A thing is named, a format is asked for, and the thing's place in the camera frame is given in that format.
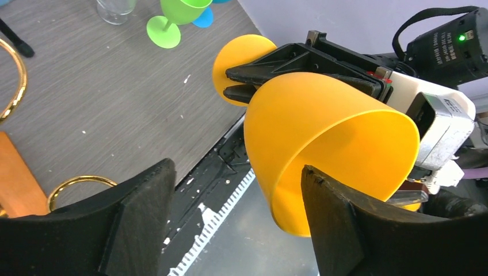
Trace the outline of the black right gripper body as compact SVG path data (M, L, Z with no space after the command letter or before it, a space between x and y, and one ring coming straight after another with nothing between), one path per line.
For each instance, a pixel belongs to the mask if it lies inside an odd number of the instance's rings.
M357 53L327 40L327 34L308 31L306 48L312 70L348 82L376 100L386 103L393 92L392 68L371 56Z

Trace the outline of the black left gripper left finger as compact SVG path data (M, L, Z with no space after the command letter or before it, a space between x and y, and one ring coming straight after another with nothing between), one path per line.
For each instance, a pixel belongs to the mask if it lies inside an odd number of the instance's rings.
M2 275L157 275L174 194L166 158L44 216L1 219Z

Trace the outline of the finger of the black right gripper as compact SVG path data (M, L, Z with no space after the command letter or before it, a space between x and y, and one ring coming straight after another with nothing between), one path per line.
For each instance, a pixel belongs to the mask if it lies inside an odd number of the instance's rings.
M228 79L257 86L263 85L279 75L292 72L311 72L336 78L335 75L312 70L310 51L304 43L290 43L250 62L224 68L225 76Z
M223 96L231 104L249 104L256 92L255 86L241 84L226 87Z

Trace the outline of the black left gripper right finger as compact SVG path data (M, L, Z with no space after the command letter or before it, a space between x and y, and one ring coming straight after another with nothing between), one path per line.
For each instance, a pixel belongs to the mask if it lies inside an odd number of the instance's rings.
M486 275L487 213L442 218L377 200L306 165L302 196L320 275Z

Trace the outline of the orange wine glass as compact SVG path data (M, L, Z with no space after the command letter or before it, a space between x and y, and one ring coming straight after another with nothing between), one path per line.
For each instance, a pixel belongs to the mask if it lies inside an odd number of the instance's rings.
M279 228L309 237L306 165L388 200L413 168L420 143L410 117L330 76L293 72L259 87L246 105L250 165Z

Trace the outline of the blue wine glass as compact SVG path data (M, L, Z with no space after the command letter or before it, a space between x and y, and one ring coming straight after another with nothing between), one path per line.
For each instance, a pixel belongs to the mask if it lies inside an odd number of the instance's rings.
M213 0L213 5L223 4L230 2L230 0ZM214 21L214 14L212 12L211 6L208 6L203 13L195 19L192 24L198 28L208 28L212 25Z

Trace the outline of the green wine glass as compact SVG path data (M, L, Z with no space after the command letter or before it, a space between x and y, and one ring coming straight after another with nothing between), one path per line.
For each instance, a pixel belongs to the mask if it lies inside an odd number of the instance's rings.
M176 47L181 41L178 26L192 23L211 3L212 0L161 0L163 15L151 17L146 24L149 39L164 49Z

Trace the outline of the clear wine glass front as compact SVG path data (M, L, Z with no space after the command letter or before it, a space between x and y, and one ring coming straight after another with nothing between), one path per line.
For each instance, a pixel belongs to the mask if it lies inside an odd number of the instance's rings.
M107 23L121 25L128 20L137 0L97 0L97 13Z

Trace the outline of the gold wire wine glass rack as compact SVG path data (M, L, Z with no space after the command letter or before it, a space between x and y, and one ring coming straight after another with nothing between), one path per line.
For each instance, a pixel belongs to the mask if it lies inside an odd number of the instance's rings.
M79 175L122 182L134 174L138 146L130 129L128 40L115 37L34 39L27 59L28 89L1 126L27 165L27 184L10 198L27 214L46 214L51 192Z

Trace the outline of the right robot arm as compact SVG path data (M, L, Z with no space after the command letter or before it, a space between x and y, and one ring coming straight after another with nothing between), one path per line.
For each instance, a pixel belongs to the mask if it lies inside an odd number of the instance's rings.
M213 82L234 105L248 104L265 82L292 72L336 78L384 103L393 94L395 73L456 89L487 77L487 9L422 10L394 34L392 48L391 53L358 53L315 30L308 32L304 43L282 47L264 36L246 34L222 48Z

